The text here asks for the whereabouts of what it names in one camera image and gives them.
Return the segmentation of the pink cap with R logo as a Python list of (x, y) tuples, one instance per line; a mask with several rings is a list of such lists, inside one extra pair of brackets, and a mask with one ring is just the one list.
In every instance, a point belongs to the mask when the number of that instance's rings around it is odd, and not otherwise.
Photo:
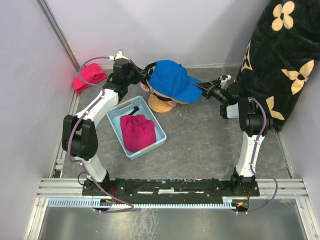
[[(149, 92), (150, 90), (141, 82), (140, 83), (140, 87), (145, 91), (145, 92)], [(169, 104), (172, 107), (175, 107), (177, 105), (177, 102), (170, 100), (170, 101), (165, 101), (167, 104)]]

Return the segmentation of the tan cap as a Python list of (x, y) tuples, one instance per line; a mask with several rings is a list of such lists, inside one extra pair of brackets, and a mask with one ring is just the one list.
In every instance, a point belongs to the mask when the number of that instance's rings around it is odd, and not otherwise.
[(165, 102), (174, 101), (174, 102), (176, 102), (178, 104), (182, 104), (182, 105), (190, 104), (189, 102), (181, 101), (181, 100), (163, 95), (162, 93), (159, 93), (159, 92), (154, 92), (153, 95), (155, 95), (158, 99), (165, 101)]

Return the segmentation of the colourful cap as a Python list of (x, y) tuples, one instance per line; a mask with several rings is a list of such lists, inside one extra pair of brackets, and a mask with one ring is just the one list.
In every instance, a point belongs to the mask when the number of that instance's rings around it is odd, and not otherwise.
[(186, 68), (172, 60), (159, 60), (146, 66), (148, 72), (144, 85), (152, 92), (158, 92), (180, 101), (194, 103), (202, 96), (202, 91), (194, 85), (200, 83), (189, 76)]

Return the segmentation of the magenta cap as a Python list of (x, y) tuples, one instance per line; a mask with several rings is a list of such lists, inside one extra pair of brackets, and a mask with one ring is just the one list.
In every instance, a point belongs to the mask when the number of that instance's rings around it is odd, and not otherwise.
[(143, 114), (121, 116), (120, 128), (124, 147), (129, 152), (138, 152), (157, 140), (155, 124)]

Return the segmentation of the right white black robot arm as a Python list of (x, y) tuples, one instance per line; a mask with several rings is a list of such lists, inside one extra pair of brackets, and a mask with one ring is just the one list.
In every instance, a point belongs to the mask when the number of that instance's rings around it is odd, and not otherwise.
[(246, 97), (236, 83), (227, 85), (229, 75), (223, 75), (211, 82), (197, 82), (202, 95), (215, 98), (220, 105), (220, 116), (224, 119), (238, 119), (242, 131), (240, 158), (230, 178), (229, 189), (236, 196), (252, 188), (256, 180), (256, 163), (259, 150), (273, 118), (265, 98)]

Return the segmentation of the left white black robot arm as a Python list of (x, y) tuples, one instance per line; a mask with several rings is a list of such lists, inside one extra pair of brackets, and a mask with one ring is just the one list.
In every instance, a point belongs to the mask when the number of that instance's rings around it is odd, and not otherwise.
[(136, 85), (146, 78), (148, 71), (139, 68), (132, 60), (121, 58), (113, 63), (113, 72), (107, 77), (103, 86), (90, 83), (100, 92), (97, 97), (76, 115), (66, 115), (63, 119), (62, 148), (70, 162), (78, 163), (94, 182), (93, 189), (99, 195), (106, 195), (111, 189), (107, 180), (107, 170), (102, 166), (98, 155), (98, 136), (96, 127), (106, 113), (116, 106), (128, 93), (129, 85)]

